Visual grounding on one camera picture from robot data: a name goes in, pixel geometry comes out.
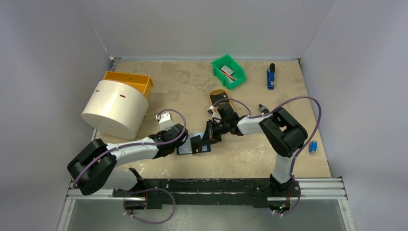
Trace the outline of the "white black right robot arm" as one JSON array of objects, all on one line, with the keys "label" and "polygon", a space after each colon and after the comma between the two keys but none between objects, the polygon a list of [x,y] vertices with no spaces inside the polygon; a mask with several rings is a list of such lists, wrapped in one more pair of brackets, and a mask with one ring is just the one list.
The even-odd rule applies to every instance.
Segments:
[{"label": "white black right robot arm", "polygon": [[284,108],[260,117],[238,116],[232,106],[223,103],[217,107],[220,118],[208,120],[199,145],[207,146],[222,141],[221,136],[263,133],[277,153],[271,174],[271,192],[281,196],[289,189],[294,154],[300,152],[308,138],[305,128]]}]

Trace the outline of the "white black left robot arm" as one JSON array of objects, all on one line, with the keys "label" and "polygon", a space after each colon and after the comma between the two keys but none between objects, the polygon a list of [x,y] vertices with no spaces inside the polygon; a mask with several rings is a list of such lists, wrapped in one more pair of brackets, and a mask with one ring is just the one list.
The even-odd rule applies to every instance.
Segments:
[{"label": "white black left robot arm", "polygon": [[176,124],[139,141],[115,144],[95,139],[67,165],[74,180],[73,188],[80,189],[83,195],[91,195],[105,185],[116,167],[166,157],[183,145],[187,136],[188,130]]}]

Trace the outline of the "blue leather card holder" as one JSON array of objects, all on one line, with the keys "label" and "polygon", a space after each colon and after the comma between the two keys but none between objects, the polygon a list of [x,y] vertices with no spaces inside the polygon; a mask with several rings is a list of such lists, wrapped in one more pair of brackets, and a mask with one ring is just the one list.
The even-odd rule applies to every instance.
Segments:
[{"label": "blue leather card holder", "polygon": [[198,147],[197,144],[203,137],[204,132],[196,132],[188,134],[185,142],[177,148],[177,155],[197,154],[211,152],[210,145]]}]

